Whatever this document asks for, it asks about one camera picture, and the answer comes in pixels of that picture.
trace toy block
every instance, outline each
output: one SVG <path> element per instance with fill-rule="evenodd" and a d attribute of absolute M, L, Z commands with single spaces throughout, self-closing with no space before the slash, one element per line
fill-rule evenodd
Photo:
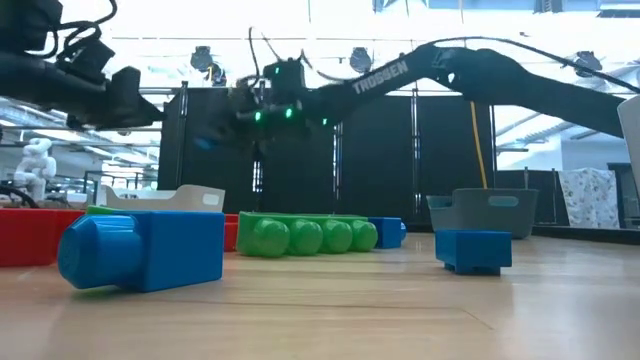
<path fill-rule="evenodd" d="M 238 240 L 238 215 L 224 214 L 224 251 L 236 251 Z"/>
<path fill-rule="evenodd" d="M 438 230 L 436 258 L 458 275 L 499 275 L 511 267 L 511 233 Z"/>
<path fill-rule="evenodd" d="M 62 236 L 58 268 L 78 289 L 158 291 L 220 279 L 223 243 L 222 213 L 88 215 Z"/>
<path fill-rule="evenodd" d="M 53 264 L 62 233 L 83 214 L 77 210 L 0 209 L 0 267 Z"/>
<path fill-rule="evenodd" d="M 87 215 L 111 215 L 118 209 L 108 208 L 106 206 L 89 205 L 87 207 Z"/>
<path fill-rule="evenodd" d="M 396 249 L 402 246 L 407 228 L 400 218 L 371 217 L 369 222 L 378 230 L 378 249 Z"/>
<path fill-rule="evenodd" d="M 311 256 L 371 251 L 378 233 L 367 218 L 241 212 L 237 250 L 247 256 Z"/>

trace large blue block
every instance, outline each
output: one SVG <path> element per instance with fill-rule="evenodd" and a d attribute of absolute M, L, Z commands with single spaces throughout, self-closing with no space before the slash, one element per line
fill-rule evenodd
<path fill-rule="evenodd" d="M 222 213 L 119 211 L 73 223 L 58 269 L 78 289 L 150 292 L 220 279 L 223 254 Z"/>
<path fill-rule="evenodd" d="M 511 233 L 439 230 L 436 258 L 456 274 L 500 274 L 512 265 Z"/>
<path fill-rule="evenodd" d="M 407 228 L 400 218 L 371 217 L 371 222 L 378 230 L 378 249 L 395 249 L 402 246 L 407 236 Z"/>

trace black partition panel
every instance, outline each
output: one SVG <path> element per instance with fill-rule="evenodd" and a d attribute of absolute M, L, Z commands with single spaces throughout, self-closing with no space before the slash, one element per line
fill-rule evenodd
<path fill-rule="evenodd" d="M 478 135 L 487 184 L 493 187 L 493 139 L 489 106 L 476 104 Z M 461 188 L 481 188 L 471 105 L 460 96 L 417 98 L 420 133 L 419 189 L 422 195 L 451 195 Z M 429 208 L 422 202 L 423 219 Z"/>
<path fill-rule="evenodd" d="M 506 189 L 538 190 L 535 223 L 568 226 L 567 206 L 557 171 L 500 170 L 496 173 L 496 186 Z"/>
<path fill-rule="evenodd" d="M 341 213 L 414 216 L 411 98 L 385 96 L 344 120 Z"/>
<path fill-rule="evenodd" d="M 309 140 L 270 144 L 261 196 L 262 211 L 333 213 L 333 131 L 321 130 Z"/>
<path fill-rule="evenodd" d="M 179 96 L 167 105 L 169 118 L 162 131 L 158 188 L 174 190 L 182 184 L 192 184 L 224 189 L 225 212 L 254 210 L 257 197 L 253 191 L 251 154 L 199 140 L 220 116 L 227 89 L 194 88 L 188 89 L 187 95 L 186 119 L 176 109 L 180 106 Z"/>

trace humanoid robot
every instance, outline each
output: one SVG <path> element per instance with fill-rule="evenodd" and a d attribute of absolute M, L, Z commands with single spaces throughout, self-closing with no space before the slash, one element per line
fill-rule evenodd
<path fill-rule="evenodd" d="M 34 201 L 44 200 L 47 180 L 56 175 L 56 160 L 49 156 L 53 144 L 49 139 L 31 139 L 22 149 L 22 161 L 13 175 L 14 185 Z"/>

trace red toy block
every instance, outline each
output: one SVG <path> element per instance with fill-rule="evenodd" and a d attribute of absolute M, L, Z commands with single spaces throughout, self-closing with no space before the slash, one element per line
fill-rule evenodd
<path fill-rule="evenodd" d="M 224 251 L 236 251 L 236 241 L 238 239 L 238 215 L 224 214 Z"/>
<path fill-rule="evenodd" d="M 78 210 L 0 209 L 0 267 L 51 265 L 62 233 L 83 214 Z"/>

